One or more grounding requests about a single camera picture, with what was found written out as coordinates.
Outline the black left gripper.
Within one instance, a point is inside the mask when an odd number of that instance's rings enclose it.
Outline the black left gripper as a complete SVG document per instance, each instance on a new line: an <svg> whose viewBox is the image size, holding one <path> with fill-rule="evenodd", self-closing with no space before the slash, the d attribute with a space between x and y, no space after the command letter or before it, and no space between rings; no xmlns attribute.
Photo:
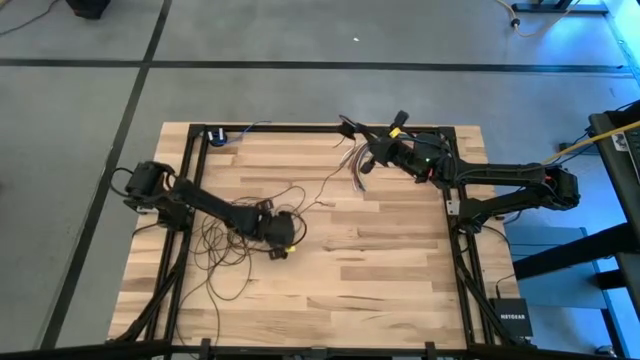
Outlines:
<svg viewBox="0 0 640 360"><path fill-rule="evenodd" d="M271 200L263 200L253 206L256 213L252 240L265 243L270 260L286 259L294 246L296 228L294 214L288 211L274 212Z"/></svg>

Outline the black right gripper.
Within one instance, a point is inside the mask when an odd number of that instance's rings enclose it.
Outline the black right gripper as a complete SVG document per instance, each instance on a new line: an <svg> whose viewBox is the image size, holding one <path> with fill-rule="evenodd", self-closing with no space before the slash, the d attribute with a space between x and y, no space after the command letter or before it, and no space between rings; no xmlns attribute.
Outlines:
<svg viewBox="0 0 640 360"><path fill-rule="evenodd" d="M368 149L371 154L371 159L359 166L361 173L370 173L376 164L384 167L393 164L410 176L424 176L429 168L434 169L432 159L441 156L441 139L429 133L407 133L404 124L408 118L409 114L400 110L387 129L353 125L354 132L364 139L357 149Z"/></svg>

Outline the black stand base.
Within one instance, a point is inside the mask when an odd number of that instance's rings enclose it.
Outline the black stand base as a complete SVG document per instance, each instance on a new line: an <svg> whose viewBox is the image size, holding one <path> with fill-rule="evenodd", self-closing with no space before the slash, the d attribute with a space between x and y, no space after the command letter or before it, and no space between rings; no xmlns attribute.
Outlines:
<svg viewBox="0 0 640 360"><path fill-rule="evenodd" d="M608 8L602 4L583 4L578 0L534 0L533 2L514 3L509 6L514 12L522 13L576 13L587 15L606 15Z"/></svg>

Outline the black side desk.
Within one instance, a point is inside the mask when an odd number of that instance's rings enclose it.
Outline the black side desk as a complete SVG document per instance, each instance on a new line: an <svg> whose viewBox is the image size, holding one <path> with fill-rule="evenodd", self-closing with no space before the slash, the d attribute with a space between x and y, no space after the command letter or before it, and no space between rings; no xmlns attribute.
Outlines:
<svg viewBox="0 0 640 360"><path fill-rule="evenodd" d="M602 290L624 288L640 321L640 99L614 111L592 114L589 122L626 221L514 263L518 280L614 256L616 270L598 273Z"/></svg>

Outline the black Netgear network switch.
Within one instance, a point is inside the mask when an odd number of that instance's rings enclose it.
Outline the black Netgear network switch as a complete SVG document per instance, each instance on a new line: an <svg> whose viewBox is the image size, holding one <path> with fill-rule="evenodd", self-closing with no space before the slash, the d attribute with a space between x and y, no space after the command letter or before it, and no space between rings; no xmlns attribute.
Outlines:
<svg viewBox="0 0 640 360"><path fill-rule="evenodd" d="M528 306L522 298L491 298L497 317L514 337L531 338L533 330Z"/></svg>

